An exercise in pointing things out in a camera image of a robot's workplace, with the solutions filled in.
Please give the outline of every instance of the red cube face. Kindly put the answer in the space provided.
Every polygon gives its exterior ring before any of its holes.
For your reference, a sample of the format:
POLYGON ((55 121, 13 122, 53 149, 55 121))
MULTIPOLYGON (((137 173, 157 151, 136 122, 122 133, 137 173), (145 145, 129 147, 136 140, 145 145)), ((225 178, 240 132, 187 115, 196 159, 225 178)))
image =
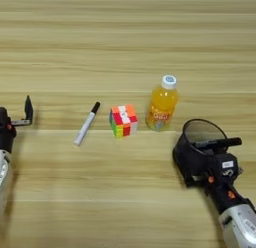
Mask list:
POLYGON ((130 126, 129 127, 125 127, 124 128, 124 136, 130 135, 130 131, 131 131, 131 127, 130 126))
POLYGON ((135 123, 135 122, 138 122, 138 119, 136 116, 132 116, 130 117, 130 120, 131 120, 131 123, 135 123))
POLYGON ((123 124, 123 121, 122 121, 122 118, 121 118, 120 114, 114 113, 113 117, 114 117, 114 120, 116 122, 116 125, 122 125, 123 124))

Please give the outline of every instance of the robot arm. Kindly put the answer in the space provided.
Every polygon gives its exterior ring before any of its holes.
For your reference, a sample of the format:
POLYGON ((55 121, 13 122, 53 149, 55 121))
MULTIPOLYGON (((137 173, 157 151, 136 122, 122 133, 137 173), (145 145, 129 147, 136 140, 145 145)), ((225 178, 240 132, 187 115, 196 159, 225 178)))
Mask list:
POLYGON ((228 139, 215 124, 194 119, 184 125, 173 158, 186 186, 202 187, 211 196, 227 247, 256 248, 254 206, 234 188, 241 169, 237 158, 227 153, 229 146, 241 144, 240 138, 228 139))
POLYGON ((3 216, 12 183, 11 153, 16 126, 32 124, 33 107, 29 96, 25 103, 26 119, 11 121, 7 110, 0 108, 0 217, 3 216))

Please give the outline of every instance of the white marker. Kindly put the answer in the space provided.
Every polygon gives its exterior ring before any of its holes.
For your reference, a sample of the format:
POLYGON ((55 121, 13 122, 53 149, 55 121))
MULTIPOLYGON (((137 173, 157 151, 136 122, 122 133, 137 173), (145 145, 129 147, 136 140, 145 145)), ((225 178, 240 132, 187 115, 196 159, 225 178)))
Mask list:
POLYGON ((81 143, 84 139, 84 136, 85 136, 87 130, 89 129, 94 117, 96 116, 96 113, 97 113, 99 107, 100 107, 100 103, 96 102, 93 109, 91 110, 89 116, 87 117, 86 121, 84 122, 83 127, 81 128, 80 132, 78 133, 78 135, 74 141, 74 144, 76 144, 77 146, 81 145, 81 143))

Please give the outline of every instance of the marker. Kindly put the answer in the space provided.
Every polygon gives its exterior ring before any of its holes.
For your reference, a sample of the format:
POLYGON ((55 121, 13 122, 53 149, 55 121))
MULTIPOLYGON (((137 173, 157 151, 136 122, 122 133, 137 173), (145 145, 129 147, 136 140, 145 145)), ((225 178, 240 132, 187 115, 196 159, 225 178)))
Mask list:
POLYGON ((81 128, 80 132, 78 133, 78 135, 74 141, 74 144, 76 144, 77 146, 81 145, 81 143, 84 139, 84 136, 85 136, 86 132, 88 131, 94 117, 96 116, 96 113, 97 113, 99 107, 100 107, 100 103, 96 102, 94 107, 92 108, 90 114, 88 115, 86 121, 84 122, 83 127, 81 128))

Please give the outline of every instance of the rubik's cube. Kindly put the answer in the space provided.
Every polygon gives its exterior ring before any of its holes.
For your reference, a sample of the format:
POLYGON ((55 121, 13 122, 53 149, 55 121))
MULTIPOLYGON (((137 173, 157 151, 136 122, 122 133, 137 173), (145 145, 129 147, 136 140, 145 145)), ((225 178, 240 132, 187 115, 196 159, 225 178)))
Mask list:
POLYGON ((116 137, 128 136, 136 133, 138 118, 134 106, 115 106, 111 108, 109 122, 116 137))

